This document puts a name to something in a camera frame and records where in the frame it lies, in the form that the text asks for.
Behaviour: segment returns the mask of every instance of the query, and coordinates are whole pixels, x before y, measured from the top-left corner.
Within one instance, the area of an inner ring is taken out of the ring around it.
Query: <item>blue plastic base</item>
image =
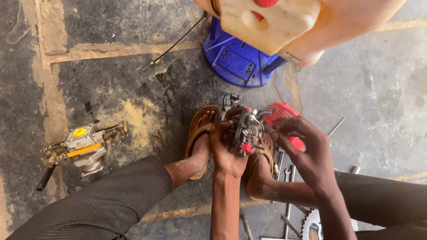
[[[285,61],[277,54],[269,56],[224,32],[215,17],[212,17],[211,33],[202,49],[206,60],[220,77],[246,88],[267,84],[274,69]]]

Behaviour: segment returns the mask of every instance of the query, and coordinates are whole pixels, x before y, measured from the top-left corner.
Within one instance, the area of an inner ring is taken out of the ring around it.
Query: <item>yellow cap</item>
[[[86,133],[86,129],[76,129],[73,133],[74,137],[80,137]]]

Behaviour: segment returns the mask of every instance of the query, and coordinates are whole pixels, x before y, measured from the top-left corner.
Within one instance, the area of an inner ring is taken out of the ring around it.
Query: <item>black trousers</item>
[[[335,172],[353,219],[386,227],[360,240],[427,239],[427,185]],[[172,190],[154,157],[136,161],[45,207],[8,240],[126,239],[126,232]]]

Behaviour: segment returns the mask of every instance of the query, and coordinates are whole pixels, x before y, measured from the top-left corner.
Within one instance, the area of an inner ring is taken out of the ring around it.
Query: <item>red plastic part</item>
[[[247,143],[244,143],[244,144],[242,144],[242,150],[244,152],[251,152],[252,151],[252,147],[251,147],[251,145],[249,145]]]
[[[275,102],[268,109],[272,112],[272,114],[270,116],[265,116],[264,121],[270,125],[273,125],[272,123],[273,120],[276,120],[280,117],[301,116],[300,113],[293,110],[286,103],[282,103],[282,102]],[[298,137],[289,137],[288,139],[292,143],[292,145],[298,150],[301,150],[305,146],[304,142]]]
[[[255,17],[258,18],[258,21],[262,21],[264,19],[264,16],[262,16],[261,14],[255,12],[255,11],[251,11],[251,13],[253,13],[255,15]]]
[[[275,5],[279,0],[254,0],[255,4],[262,8],[268,8]]]

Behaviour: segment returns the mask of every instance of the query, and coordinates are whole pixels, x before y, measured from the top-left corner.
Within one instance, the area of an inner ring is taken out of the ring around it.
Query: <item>plastic tank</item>
[[[325,49],[382,26],[405,1],[194,0],[220,18],[227,33],[298,67],[309,67]]]

